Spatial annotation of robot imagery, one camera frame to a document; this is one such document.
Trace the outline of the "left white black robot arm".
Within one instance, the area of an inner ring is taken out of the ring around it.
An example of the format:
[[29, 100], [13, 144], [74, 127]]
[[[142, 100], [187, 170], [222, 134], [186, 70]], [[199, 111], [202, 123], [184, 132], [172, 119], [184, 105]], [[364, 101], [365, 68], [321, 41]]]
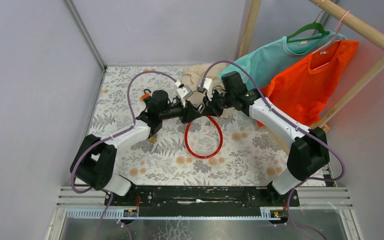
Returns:
[[172, 101], [164, 90], [156, 90], [144, 98], [145, 109], [134, 117], [132, 125], [120, 132], [106, 138], [87, 135], [70, 167], [71, 182], [79, 179], [91, 189], [115, 194], [124, 206], [132, 204], [135, 200], [132, 182], [114, 171], [117, 153], [154, 136], [164, 120], [179, 118], [182, 123], [189, 123], [201, 117], [189, 101], [193, 92], [185, 87], [176, 92]]

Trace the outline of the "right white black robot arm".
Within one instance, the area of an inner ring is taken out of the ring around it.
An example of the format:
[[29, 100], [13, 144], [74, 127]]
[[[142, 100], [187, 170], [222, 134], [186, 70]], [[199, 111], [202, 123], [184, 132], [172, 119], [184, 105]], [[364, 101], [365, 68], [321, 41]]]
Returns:
[[247, 89], [238, 72], [229, 72], [221, 79], [225, 90], [222, 93], [215, 89], [210, 78], [198, 82], [197, 90], [205, 95], [200, 108], [202, 115], [218, 117], [223, 110], [235, 108], [264, 124], [284, 143], [289, 144], [286, 169], [262, 192], [262, 197], [269, 204], [279, 206], [287, 200], [294, 187], [330, 162], [326, 133], [320, 127], [311, 129], [295, 121], [256, 88]]

